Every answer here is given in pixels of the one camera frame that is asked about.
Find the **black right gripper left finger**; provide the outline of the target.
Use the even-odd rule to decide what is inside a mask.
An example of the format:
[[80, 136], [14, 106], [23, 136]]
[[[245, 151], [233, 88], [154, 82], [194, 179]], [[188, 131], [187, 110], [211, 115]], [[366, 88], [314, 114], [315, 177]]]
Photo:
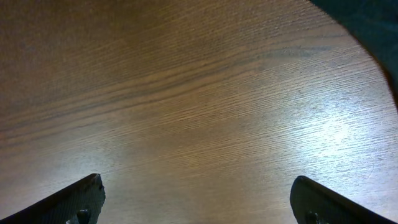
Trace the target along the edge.
[[90, 174], [1, 220], [1, 224], [96, 224], [106, 195], [99, 174]]

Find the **dark green-black garment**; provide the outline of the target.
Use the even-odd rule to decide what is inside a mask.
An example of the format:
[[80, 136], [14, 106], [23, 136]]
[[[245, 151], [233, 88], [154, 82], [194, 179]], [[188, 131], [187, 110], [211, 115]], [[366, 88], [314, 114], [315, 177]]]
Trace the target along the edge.
[[310, 0], [377, 60], [397, 101], [397, 0]]

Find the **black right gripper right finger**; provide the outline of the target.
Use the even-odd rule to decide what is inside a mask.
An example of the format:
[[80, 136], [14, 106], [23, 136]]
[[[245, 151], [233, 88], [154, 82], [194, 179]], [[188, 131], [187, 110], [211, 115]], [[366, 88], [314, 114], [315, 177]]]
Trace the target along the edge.
[[290, 205], [299, 224], [395, 224], [303, 175], [293, 182]]

